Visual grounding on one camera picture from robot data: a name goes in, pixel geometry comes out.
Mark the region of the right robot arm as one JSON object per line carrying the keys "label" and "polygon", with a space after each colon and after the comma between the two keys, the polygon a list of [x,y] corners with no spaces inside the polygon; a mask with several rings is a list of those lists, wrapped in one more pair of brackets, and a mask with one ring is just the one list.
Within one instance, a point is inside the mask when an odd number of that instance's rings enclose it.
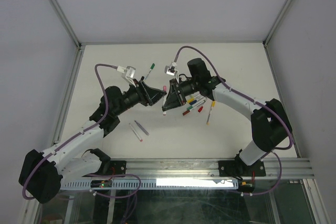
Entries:
{"label": "right robot arm", "polygon": [[274,150],[285,138],[292,137],[292,127],[281,102],[253,99],[231,88],[219,76],[212,76],[201,58],[188,62],[191,76],[179,78],[176,62],[166,66],[165,73],[173,76],[163,111],[178,108],[186,103],[186,96],[200,93],[217,103],[229,106],[251,122],[252,141],[235,158],[235,171],[247,175],[254,163]]}

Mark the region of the translucent grey highlighter pen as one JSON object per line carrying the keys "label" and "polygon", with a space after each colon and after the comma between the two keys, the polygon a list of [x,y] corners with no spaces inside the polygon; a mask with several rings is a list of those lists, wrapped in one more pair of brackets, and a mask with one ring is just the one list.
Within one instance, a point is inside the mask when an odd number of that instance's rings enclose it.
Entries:
{"label": "translucent grey highlighter pen", "polygon": [[143,133],[146,135],[146,136],[149,136],[149,132],[137,121],[137,120],[134,120],[134,122],[136,123],[136,125],[143,131]]}

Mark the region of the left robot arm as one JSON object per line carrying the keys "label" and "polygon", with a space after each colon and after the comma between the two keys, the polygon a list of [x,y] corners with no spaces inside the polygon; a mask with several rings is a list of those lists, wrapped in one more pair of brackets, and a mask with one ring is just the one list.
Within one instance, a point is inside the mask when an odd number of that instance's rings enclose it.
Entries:
{"label": "left robot arm", "polygon": [[126,92],[116,86],[103,91],[99,107],[70,139],[38,152],[27,153],[19,176],[23,197],[44,204],[53,199],[61,187],[87,174],[106,175],[110,158],[99,149],[88,157],[77,158],[91,145],[110,134],[119,124],[118,116],[137,104],[153,106],[166,91],[151,88],[142,80]]}

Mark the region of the magenta cap acrylic marker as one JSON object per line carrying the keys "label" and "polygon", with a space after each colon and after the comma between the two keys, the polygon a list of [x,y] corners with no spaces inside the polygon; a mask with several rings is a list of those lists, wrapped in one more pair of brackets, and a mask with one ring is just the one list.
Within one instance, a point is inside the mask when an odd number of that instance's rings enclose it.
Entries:
{"label": "magenta cap acrylic marker", "polygon": [[142,137],[140,136],[140,134],[136,131],[135,127],[134,127],[131,123],[129,123],[129,127],[131,128],[132,132],[135,134],[135,136],[137,137],[137,139],[138,139],[140,142],[142,142],[143,139],[142,139]]}

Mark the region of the pink cap acrylic marker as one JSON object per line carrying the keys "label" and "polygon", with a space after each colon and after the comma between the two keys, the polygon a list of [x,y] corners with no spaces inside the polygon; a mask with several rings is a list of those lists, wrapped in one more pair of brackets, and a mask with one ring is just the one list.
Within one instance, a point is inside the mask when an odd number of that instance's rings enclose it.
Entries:
{"label": "pink cap acrylic marker", "polygon": [[166,97],[167,97],[167,86],[163,86],[163,90],[166,92],[165,96],[163,97],[163,106],[165,106],[166,103]]}

